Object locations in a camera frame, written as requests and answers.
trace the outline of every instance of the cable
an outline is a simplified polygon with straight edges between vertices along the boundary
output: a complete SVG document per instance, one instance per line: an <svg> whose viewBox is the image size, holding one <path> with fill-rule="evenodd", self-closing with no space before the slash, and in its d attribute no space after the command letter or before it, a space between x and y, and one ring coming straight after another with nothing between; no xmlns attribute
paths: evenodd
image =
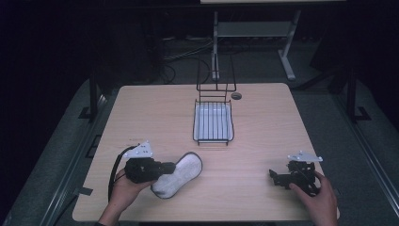
<svg viewBox="0 0 399 226"><path fill-rule="evenodd" d="M317 186L311 181L311 179L305 173L303 173L303 171L299 168L299 166L297 164L295 164L295 167L296 167L296 171L298 171L300 174L302 174L302 176L308 181L308 185L314 191L314 194L317 195L319 188L317 188Z"/></svg>
<svg viewBox="0 0 399 226"><path fill-rule="evenodd" d="M173 71L173 75L172 75L172 78L171 79L169 79L168 78L168 75L166 74L166 73L162 73L161 74L161 78L162 78L162 80L164 80L164 85L169 85L169 84L171 84L171 83L173 83L173 80L175 79L175 77L176 77L176 70L174 70L174 68L172 68L171 66L169 66L169 65L165 65L165 67L166 68L170 68L172 71Z"/></svg>
<svg viewBox="0 0 399 226"><path fill-rule="evenodd" d="M121 152L120 154L118 154L118 157L117 157L117 159L115 160L115 163L114 163L114 167L112 168L111 175L109 176L109 183L108 183L108 201L111 200L112 190L113 190L113 187L114 187L114 183L115 183L115 181L116 181L116 180L115 180L115 175L117 174L117 169L118 169L118 166L120 165L120 160L122 159L123 155L124 155L127 151L129 151L129 150L131 150L131 149L133 149L133 148L135 148L135 147L136 147L136 146L129 147L129 148L123 150L123 152Z"/></svg>
<svg viewBox="0 0 399 226"><path fill-rule="evenodd" d="M175 56L165 56L164 60L172 60L172 59L177 59L177 58L181 58L181 57L188 57L188 56L200 53L200 52L202 52L204 50L209 49L208 47L210 45L212 45L213 43L214 43L213 41L210 41L207 44L205 44L205 45L203 45L203 46L201 46L201 47L199 47L197 49L194 49L194 50L191 50L191 51L179 54L179 55L175 55Z"/></svg>
<svg viewBox="0 0 399 226"><path fill-rule="evenodd" d="M197 61L199 61L199 62L201 62L201 63L203 63L203 64L205 65L205 67L207 68L208 74L207 74L206 78L205 78L202 82L200 82L200 83L201 83L201 84L206 83L206 81L207 81L207 80L209 79L209 77L211 76L211 68L209 67L209 64L208 64L205 60L199 59L199 58L194 58L194 57L182 57L182 58L173 59L173 60L171 60L170 62L175 62L175 61L177 61L177 60L186 60L186 59L194 59L194 60L197 60ZM165 67L168 67L168 68L172 69L173 72L174 72L172 79L170 79L170 80L168 80L168 81L165 81L165 79L163 79L165 84L170 84L170 83L174 80L174 78L175 78L175 76L176 76L176 71L174 70L173 67L171 67L171 66L169 66L169 65L165 65Z"/></svg>
<svg viewBox="0 0 399 226"><path fill-rule="evenodd" d="M122 178L124 175L126 175L126 173L123 173L120 177L118 177L117 179L115 179L114 184L115 184L120 178Z"/></svg>
<svg viewBox="0 0 399 226"><path fill-rule="evenodd" d="M219 44L218 52L221 55L237 55L246 51L250 51L250 43L251 40L243 41L234 39L228 39L228 41L223 41Z"/></svg>

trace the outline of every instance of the finger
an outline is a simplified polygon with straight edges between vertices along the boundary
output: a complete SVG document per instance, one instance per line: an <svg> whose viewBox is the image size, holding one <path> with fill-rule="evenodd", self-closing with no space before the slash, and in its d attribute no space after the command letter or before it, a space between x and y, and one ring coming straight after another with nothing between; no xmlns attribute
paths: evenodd
<svg viewBox="0 0 399 226"><path fill-rule="evenodd" d="M297 195L297 197L305 204L308 205L308 203L311 201L311 197L306 194L299 186L297 186L294 183L289 184L290 188L294 191L294 193Z"/></svg>
<svg viewBox="0 0 399 226"><path fill-rule="evenodd" d="M123 175L125 173L124 169L121 169L118 173L117 173L117 177L120 177L121 175Z"/></svg>
<svg viewBox="0 0 399 226"><path fill-rule="evenodd" d="M149 181L149 182L143 182L143 183L140 183L140 184L137 184L137 185L140 187L140 189L144 189L147 186L153 185L155 182L156 181Z"/></svg>
<svg viewBox="0 0 399 226"><path fill-rule="evenodd" d="M325 176L323 176L323 174L316 170L314 171L314 175L319 179L319 181L322 181L322 179L326 178Z"/></svg>

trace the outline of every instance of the hand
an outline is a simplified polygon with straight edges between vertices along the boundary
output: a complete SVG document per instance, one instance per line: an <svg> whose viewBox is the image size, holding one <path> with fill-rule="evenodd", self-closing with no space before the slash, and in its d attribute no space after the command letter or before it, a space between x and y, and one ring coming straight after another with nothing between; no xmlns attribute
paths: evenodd
<svg viewBox="0 0 399 226"><path fill-rule="evenodd" d="M107 226L116 225L121 213L135 201L138 193L153 183L155 181L135 184L126 178L124 169L119 171L112 190L111 200L105 207L99 223Z"/></svg>
<svg viewBox="0 0 399 226"><path fill-rule="evenodd" d="M305 204L311 215L311 220L317 226L336 226L337 221L337 198L332 190L329 180L320 174L314 172L320 181L320 192L314 197L310 197L299 186L291 183L290 188Z"/></svg>

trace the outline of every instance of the wire basket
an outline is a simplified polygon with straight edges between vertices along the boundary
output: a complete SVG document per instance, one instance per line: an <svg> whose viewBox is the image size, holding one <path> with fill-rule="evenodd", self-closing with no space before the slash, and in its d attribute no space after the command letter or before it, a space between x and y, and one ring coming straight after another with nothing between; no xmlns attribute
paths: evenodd
<svg viewBox="0 0 399 226"><path fill-rule="evenodd" d="M234 138L231 101L227 100L227 93L236 91L231 56L226 65L227 70L220 71L218 65L210 70L205 61L199 57L197 78L199 98L195 102L193 129L193 139L199 144L204 142L228 144Z"/></svg>

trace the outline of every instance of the black cable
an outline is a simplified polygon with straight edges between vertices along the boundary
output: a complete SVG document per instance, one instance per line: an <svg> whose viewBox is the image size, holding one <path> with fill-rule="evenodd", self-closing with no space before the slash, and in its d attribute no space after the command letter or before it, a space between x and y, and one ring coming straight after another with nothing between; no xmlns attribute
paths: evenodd
<svg viewBox="0 0 399 226"><path fill-rule="evenodd" d="M178 58L182 58L182 57L188 57L188 56L192 56L194 54L198 54L200 52L203 52L205 50L210 50L211 47L212 47L211 44L212 44L212 42L210 41L208 44L206 44L204 46L201 46L201 47L199 47L199 48L197 48L195 50L191 50L191 51L188 51L188 52L185 52L185 53L182 53L182 54L178 54L176 56L165 56L164 60L173 60L173 59L178 59Z"/></svg>
<svg viewBox="0 0 399 226"><path fill-rule="evenodd" d="M115 176L116 176L116 174L117 174L118 166L120 165L120 160L122 159L123 155L124 155L126 152L128 152L129 150L132 150L132 149L135 148L135 147L136 147L136 146L129 147L129 148L123 150L123 152L121 152L120 154L118 154L118 157L117 157L117 159L115 160L115 163L114 163L114 167L112 168L111 175L109 176L109 183L108 183L108 201L111 200L112 190L113 190L113 187L114 187L114 183L115 183L115 181L116 181L116 180L115 180Z"/></svg>
<svg viewBox="0 0 399 226"><path fill-rule="evenodd" d="M201 39L189 39L189 38L185 38L185 40L187 40L187 42L194 42L196 44L203 44L206 42L209 42L211 38L201 38Z"/></svg>
<svg viewBox="0 0 399 226"><path fill-rule="evenodd" d="M162 73L162 74L161 74L161 75L163 75L163 76L166 78L166 80L165 80L164 77L161 76L162 79L164 80L164 85L169 85L169 84L171 84L171 83L173 82L173 80L174 80L175 77L176 77L176 70L174 70L174 68L171 67L171 66L169 66L168 64L166 64L165 67L166 67L166 68L170 68L170 69L173 71L173 75L172 75L172 78L171 78L171 79L168 78L168 75L167 75L166 73Z"/></svg>
<svg viewBox="0 0 399 226"><path fill-rule="evenodd" d="M202 82L200 82L201 84L206 83L206 81L207 81L207 80L209 79L209 77L211 76L211 68L209 67L209 64L208 64L205 60L199 59L199 58L194 58L194 57L180 57L180 58L176 58L176 59L169 60L169 62L174 62L174 61L178 61L178 60L186 60L186 59L194 59L194 60L197 60L197 61L203 63L203 64L206 66L208 74L207 74L206 78L205 78Z"/></svg>
<svg viewBox="0 0 399 226"><path fill-rule="evenodd" d="M115 179L114 184L115 184L120 178L122 178L124 175L126 175L126 173L123 173L120 177L118 177L117 179Z"/></svg>
<svg viewBox="0 0 399 226"><path fill-rule="evenodd" d="M226 41L220 42L218 49L219 49L218 53L220 55L238 55L250 51L250 44L237 43L236 39L228 39Z"/></svg>
<svg viewBox="0 0 399 226"><path fill-rule="evenodd" d="M315 195L317 195L319 188L317 188L317 186L311 181L311 179L305 173L303 173L303 171L299 168L299 166L297 164L295 164L295 167L296 167L296 171L298 171L300 174L302 174L302 176L306 179L306 181L308 181L308 185L311 187L311 189L313 189Z"/></svg>

